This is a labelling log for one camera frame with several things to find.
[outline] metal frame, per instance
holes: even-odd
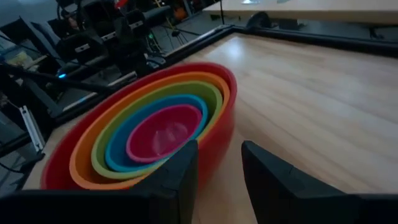
[[[41,152],[45,146],[45,141],[34,116],[26,106],[20,107],[19,112],[21,112],[22,118],[24,119],[27,131],[29,133],[30,139],[32,140],[33,146],[35,147],[36,153]]]
[[[166,63],[158,68],[155,68],[152,72],[155,72],[163,68],[167,68],[233,33],[255,35],[255,36],[267,37],[272,39],[280,39],[292,42],[300,42],[304,44],[318,45],[322,47],[331,47],[334,49],[342,49],[347,51],[380,55],[384,57],[398,58],[398,44],[389,41],[363,40],[363,39],[354,39],[346,37],[333,37],[327,35],[304,34],[302,32],[289,31],[289,30],[272,30],[265,28],[247,29],[245,27],[223,25],[207,32],[206,34],[199,36],[194,41],[184,45],[183,47],[177,49],[171,54],[168,54],[165,57]],[[71,80],[62,80],[58,78],[54,79],[53,77],[49,77],[44,74],[40,74],[39,77],[36,74],[28,72],[21,73],[21,71],[18,71],[17,73],[13,74],[30,78],[32,80],[40,79],[40,80],[45,80],[46,82],[56,81],[58,84],[62,84],[65,86],[81,88],[98,93],[95,96],[85,100],[84,103],[80,103],[71,108],[70,110],[64,111],[63,113],[54,118],[49,117],[49,119],[51,119],[54,124],[52,129],[55,129],[60,125],[70,121],[71,119],[76,118],[77,116],[87,112],[89,109],[97,105],[99,102],[104,100],[110,94],[114,93],[116,90],[122,88],[124,85],[127,85],[129,83],[126,82],[118,86],[105,87],[105,86],[94,86],[85,83],[78,83]],[[45,137],[49,136],[49,134],[50,133],[44,133],[44,136]],[[10,153],[12,151],[15,151],[18,147],[22,147],[23,145],[29,142],[30,142],[29,136],[25,134],[19,137],[18,139],[15,139],[10,143],[5,144],[3,147],[0,147],[0,156],[3,156],[5,153]]]
[[[133,24],[130,24],[129,27],[133,30],[133,29],[135,29],[135,28],[137,28],[137,27],[139,27],[141,25],[144,25],[144,22],[138,21],[138,22],[135,22]],[[107,40],[110,40],[110,39],[115,38],[115,37],[116,37],[116,31],[114,31],[114,32],[112,32],[110,34],[106,34],[106,35],[102,36],[101,39],[103,41],[107,41]],[[88,44],[85,44],[85,45],[82,45],[80,47],[75,48],[75,52],[76,53],[80,53],[80,52],[83,52],[83,51],[85,51],[85,50],[87,50],[89,48],[90,48],[90,46]]]

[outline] desk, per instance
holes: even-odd
[[[398,24],[398,1],[395,0],[260,0],[259,4],[242,2],[243,0],[223,0],[224,15],[251,16],[264,11],[270,18],[276,19]],[[203,11],[220,15],[220,3]]]
[[[236,125],[229,151],[198,194],[193,223],[256,223],[243,179],[250,139],[344,192],[398,192],[398,61],[314,45],[233,34],[182,60],[234,72]],[[84,115],[57,128],[25,189]]]

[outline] wire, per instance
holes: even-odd
[[[106,93],[106,92],[114,91],[113,88],[110,88],[108,86],[92,85],[92,84],[87,84],[87,83],[82,83],[82,82],[76,82],[73,80],[67,80],[64,78],[57,78],[50,74],[31,72],[31,71],[24,70],[19,67],[9,65],[7,63],[0,63],[0,72],[12,74],[12,75],[15,75],[15,76],[21,77],[21,78],[30,78],[33,81],[51,82],[51,83],[56,83],[59,85],[64,85],[64,86],[67,86],[70,88],[77,88],[77,89],[92,91],[92,92],[97,92],[97,93],[103,93],[103,92]]]
[[[0,37],[3,38],[4,40],[9,41],[9,42],[11,42],[11,43],[13,43],[13,44],[16,44],[16,45],[18,45],[18,46],[20,46],[20,47],[23,47],[23,48],[25,48],[25,49],[31,50],[31,51],[36,52],[36,53],[41,54],[41,55],[48,56],[48,57],[50,57],[50,58],[52,58],[52,59],[54,59],[54,60],[60,60],[60,61],[65,62],[65,63],[72,63],[72,64],[76,64],[76,65],[80,65],[80,66],[86,66],[86,67],[88,67],[88,68],[94,68],[94,69],[98,69],[98,70],[102,70],[102,69],[103,69],[103,68],[99,68],[99,67],[96,67],[96,66],[87,65],[87,64],[79,63],[79,62],[73,62],[73,61],[66,62],[66,61],[64,61],[64,60],[61,59],[61,58],[54,57],[53,55],[50,55],[50,54],[43,54],[42,52],[39,52],[39,51],[36,50],[36,49],[30,48],[30,47],[26,47],[26,46],[23,46],[23,45],[21,45],[21,44],[17,44],[16,42],[14,42],[13,40],[11,40],[10,38],[5,37],[5,36],[3,36],[3,35],[1,35],[1,34],[0,34]]]
[[[164,28],[164,31],[166,31],[167,37],[169,38],[169,41],[170,41],[170,44],[172,45],[172,48],[174,49],[174,45],[173,45],[172,39],[170,38],[169,32],[167,31],[167,29],[165,27],[163,27],[163,28]]]
[[[154,49],[152,49],[152,47],[150,46],[149,41],[148,41],[148,38],[145,37],[145,40],[146,40],[146,42],[147,42],[147,45],[148,45],[149,50],[150,50],[151,52],[153,52]]]
[[[182,37],[178,36],[178,38],[181,40],[181,43],[184,44],[184,40],[182,39]]]
[[[178,43],[180,44],[180,46],[182,46],[183,43],[181,42],[180,36],[178,35],[178,36],[176,36],[175,38],[177,38]]]
[[[157,42],[157,39],[156,39],[156,37],[155,37],[155,34],[152,32],[152,30],[150,30],[150,33],[151,33],[152,36],[154,37],[154,38],[153,38],[153,41],[154,41],[156,47],[159,49],[160,52],[162,52],[163,50],[162,50],[162,48],[159,46],[159,43]]]
[[[158,1],[158,0],[155,0],[155,2],[156,2],[157,7],[161,7],[161,5],[159,4],[159,1]],[[167,23],[168,23],[169,26],[170,26],[169,29],[171,29],[172,31],[179,31],[178,29],[176,29],[176,28],[172,25],[172,23],[169,21],[169,18],[168,18],[167,16],[165,16],[165,17],[166,17]],[[168,36],[169,39],[170,39],[170,43],[172,43],[171,38],[170,38],[169,33],[167,32],[167,30],[166,30],[166,33],[167,33],[167,36]],[[179,39],[178,36],[176,36],[176,38],[177,38],[178,42],[180,43],[180,45],[183,45],[182,39]]]
[[[161,50],[160,47],[157,45],[157,43],[156,43],[156,41],[155,41],[154,39],[151,39],[151,40],[152,40],[152,42],[154,43],[154,45],[156,46],[157,50],[152,49],[152,46],[150,46],[150,43],[149,43],[149,41],[148,41],[148,37],[145,37],[145,39],[146,39],[147,45],[148,45],[149,48],[151,49],[152,53],[153,53],[153,52],[159,52],[159,53],[162,52],[162,50]]]
[[[1,162],[0,162],[0,166],[5,168],[6,170],[8,170],[10,172],[15,172],[15,173],[18,173],[18,174],[23,174],[24,173],[23,171],[20,171],[20,170],[14,170],[14,169],[8,168],[6,165],[2,164]]]
[[[187,40],[187,38],[183,35],[183,34],[181,34],[181,36],[185,39],[185,41],[188,43],[188,40]]]
[[[160,26],[173,30],[171,27],[168,27],[168,26],[165,26],[165,25],[160,25]],[[197,35],[197,36],[202,35],[202,34],[199,34],[199,33],[196,33],[196,32],[191,32],[191,31],[187,31],[187,30],[183,30],[183,29],[178,29],[178,28],[175,28],[175,29],[180,31],[180,32],[187,33],[187,34],[192,34],[192,35]]]
[[[81,21],[81,1],[82,0],[77,0],[77,9],[76,9],[76,22],[77,22],[77,26],[79,27],[79,30],[84,30],[83,29],[83,22]]]
[[[221,11],[221,21],[223,22],[223,25],[225,25],[224,10],[223,10],[223,0],[220,0],[220,11]]]

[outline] chair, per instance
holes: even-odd
[[[83,32],[81,34],[75,34],[67,37],[66,39],[60,40],[58,43],[53,41],[46,28],[38,23],[31,22],[32,26],[37,29],[59,54],[59,56],[67,63],[59,69],[58,75],[68,74],[68,78],[82,80],[89,75],[94,75],[98,72],[98,69],[93,67],[103,68],[105,60],[108,59],[106,50],[93,42]],[[81,53],[76,53],[75,48],[89,44],[90,49],[85,50]]]

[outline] plastic bowl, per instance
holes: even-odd
[[[130,134],[126,152],[136,162],[155,162],[170,157],[194,139],[201,113],[191,105],[176,105],[150,115]]]
[[[104,150],[104,146],[106,145],[106,142],[99,143],[95,142],[96,137],[100,132],[105,133],[107,128],[105,128],[111,120],[118,114],[120,111],[124,110],[125,107],[131,102],[134,102],[137,100],[137,97],[140,98],[142,97],[141,94],[147,93],[147,90],[155,91],[158,88],[165,86],[166,84],[170,83],[176,83],[180,82],[181,80],[186,80],[188,79],[187,76],[189,76],[192,80],[201,80],[202,79],[207,79],[209,82],[212,83],[217,83],[219,86],[223,86],[223,92],[225,95],[225,98],[229,99],[229,91],[228,91],[228,86],[226,82],[218,77],[217,75],[213,75],[210,73],[203,73],[203,72],[190,72],[190,73],[181,73],[179,75],[175,75],[172,77],[167,77],[161,80],[157,80],[147,86],[144,86],[128,96],[124,97],[121,99],[119,102],[115,103],[110,109],[105,111],[86,131],[83,133],[82,137],[78,141],[74,153],[71,155],[71,163],[70,163],[70,173],[73,178],[73,180],[79,185],[82,186],[84,189],[125,189],[128,187],[132,187],[134,184],[137,183],[136,179],[131,179],[131,180],[126,180],[123,182],[120,182],[120,180],[114,180],[110,178],[105,178],[102,175],[99,175],[99,173],[94,170],[93,166],[89,166],[87,164],[87,161],[90,161],[91,156],[92,156],[92,150],[98,150],[101,148],[101,150]],[[98,164],[99,166],[97,169],[102,168],[102,173],[105,174],[106,172],[111,172],[108,170],[106,167],[106,164],[103,162],[104,166],[102,167],[101,164]],[[112,172],[112,175],[123,175],[123,173],[118,173],[118,172]]]
[[[216,121],[215,126],[217,128],[212,129],[209,131],[209,133],[206,135],[206,138],[202,141],[201,148],[202,148],[202,153],[200,153],[200,157],[203,158],[203,156],[208,156],[208,151],[210,150],[217,150],[216,157],[212,159],[211,164],[209,161],[203,160],[199,161],[199,187],[202,187],[208,178],[210,177],[211,173],[216,169],[216,167],[219,165],[222,157],[224,156],[228,145],[229,141],[232,137],[232,132],[233,132],[233,127],[234,127],[234,103],[236,99],[236,92],[237,92],[237,86],[236,86],[236,80],[234,75],[224,66],[215,64],[215,63],[191,63],[191,64],[185,64],[185,65],[177,65],[172,68],[169,68],[167,70],[161,70],[158,72],[153,73],[152,75],[148,75],[145,78],[141,78],[140,80],[124,87],[123,89],[120,89],[117,91],[115,94],[110,96],[108,99],[104,100],[102,103],[97,105],[94,109],[92,109],[88,114],[85,115],[83,119],[80,120],[79,123],[74,125],[74,127],[71,128],[71,130],[64,136],[64,138],[58,143],[56,148],[54,149],[52,155],[48,159],[43,173],[42,177],[40,179],[40,188],[41,189],[80,189],[81,187],[77,185],[74,180],[72,179],[72,176],[69,172],[69,160],[72,158],[73,154],[73,149],[77,145],[78,141],[84,135],[85,131],[92,125],[94,125],[94,122],[103,115],[103,113],[106,110],[109,110],[110,108],[123,106],[118,104],[118,102],[131,94],[132,91],[138,92],[137,90],[142,88],[143,86],[146,86],[149,84],[154,84],[160,85],[157,83],[158,80],[163,79],[163,78],[171,78],[171,77],[176,77],[178,74],[181,73],[192,73],[192,74],[199,74],[203,72],[208,72],[212,74],[216,74],[217,76],[221,77],[223,80],[225,80],[228,84],[231,96],[230,100],[228,101],[227,105],[223,108],[225,109],[224,113],[221,112],[220,118]],[[206,77],[205,80],[206,82],[209,82],[207,80],[212,80],[211,77],[208,78]],[[153,89],[146,88],[145,90],[141,90],[140,94],[145,95],[149,91],[152,91]],[[96,184],[94,181],[96,179],[99,179],[99,181],[104,182],[106,180],[104,177],[98,175],[98,174],[93,174],[91,177],[92,182],[87,181],[87,180],[82,180],[86,184],[86,188],[89,189],[102,189],[102,190],[108,190],[108,189],[128,189],[134,184],[138,183],[141,181],[143,178],[145,178],[146,175],[136,178],[134,180],[129,180],[125,182],[115,182],[115,180],[108,180],[108,184]]]
[[[109,131],[109,135],[102,135],[102,137],[105,136],[110,136],[111,140],[109,141],[106,151],[105,151],[105,161],[106,164],[109,166],[109,168],[118,171],[118,172],[132,172],[132,171],[139,171],[139,170],[144,170],[152,167],[155,164],[140,164],[136,163],[127,156],[126,153],[126,143],[129,138],[130,133],[132,130],[143,120],[145,120],[149,115],[155,113],[158,110],[161,110],[162,108],[168,107],[168,106],[173,106],[173,105],[178,105],[178,104],[189,104],[192,106],[195,106],[196,108],[200,109],[201,111],[201,122],[198,125],[197,129],[195,130],[195,133],[193,133],[193,138],[196,138],[203,130],[207,123],[208,119],[208,109],[206,102],[204,102],[201,98],[194,96],[194,95],[176,95],[176,96],[169,96],[165,98],[161,98],[159,100],[156,100],[147,106],[139,109],[137,112],[135,112],[133,115],[128,117],[127,120],[123,121],[123,114],[119,113],[117,118],[121,118],[121,121],[123,122],[122,125],[118,125],[118,123],[113,123],[110,124],[107,128],[107,132]],[[129,107],[133,107],[136,105],[135,103],[131,104]],[[106,139],[100,139],[98,138],[97,141],[101,145],[106,145],[106,142],[108,141],[109,138]],[[98,158],[103,157],[98,154],[92,154],[91,157],[91,162],[93,163],[93,167],[96,169],[96,166],[99,164]]]
[[[132,163],[130,159],[128,159],[126,154],[126,143],[127,139],[131,131],[138,125],[138,123],[129,122],[130,128],[123,128],[122,132],[119,132],[119,137],[109,145],[112,141],[111,137],[114,136],[114,133],[120,127],[127,118],[134,114],[138,109],[142,108],[145,105],[152,103],[153,101],[163,98],[165,96],[172,96],[177,94],[189,93],[191,95],[196,95],[203,99],[208,108],[208,119],[206,121],[206,126],[204,130],[200,133],[199,137],[207,132],[208,127],[210,127],[217,119],[221,111],[221,105],[223,104],[223,99],[220,91],[213,85],[210,85],[205,82],[199,81],[189,81],[189,82],[181,82],[174,83],[171,85],[166,85],[163,88],[159,88],[156,91],[146,94],[145,96],[139,98],[136,101],[133,101],[128,107],[124,108],[120,111],[109,123],[103,128],[101,134],[96,139],[93,150],[91,151],[91,158],[87,160],[80,160],[80,162],[90,162],[94,170],[102,175],[103,177],[107,177],[110,179],[117,180],[126,180],[131,179],[133,177],[137,177],[139,175],[148,173],[150,171],[155,170],[159,166],[161,166],[165,160],[159,161],[155,164],[147,164],[144,166],[140,166],[135,163]],[[112,149],[112,155],[123,155],[126,160],[121,160],[120,156],[111,156],[110,149]],[[108,166],[112,166],[111,168],[117,168],[118,170],[123,170],[122,172],[111,171]]]

